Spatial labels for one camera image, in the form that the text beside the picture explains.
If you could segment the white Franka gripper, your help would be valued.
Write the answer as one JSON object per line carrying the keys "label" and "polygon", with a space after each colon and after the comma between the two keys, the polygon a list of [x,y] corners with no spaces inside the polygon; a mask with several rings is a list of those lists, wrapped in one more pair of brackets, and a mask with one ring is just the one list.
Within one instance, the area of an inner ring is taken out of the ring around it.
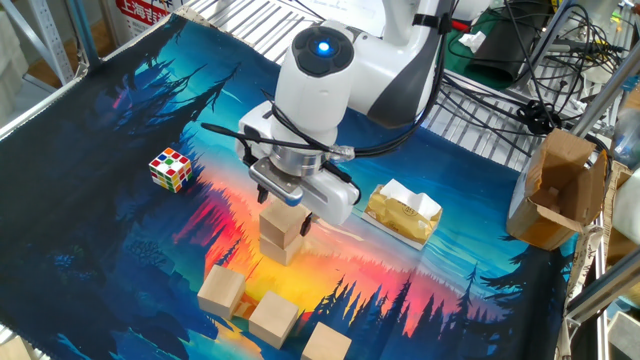
{"label": "white Franka gripper", "polygon": [[[239,157],[251,155],[249,176],[257,185],[259,204],[269,193],[294,207],[302,205],[331,225],[342,224],[351,214],[360,192],[355,185],[325,168],[327,152],[318,150],[299,134],[296,126],[281,122],[283,116],[263,102],[238,123],[238,132],[250,138],[236,145]],[[309,213],[300,227],[305,237],[313,222]]]}

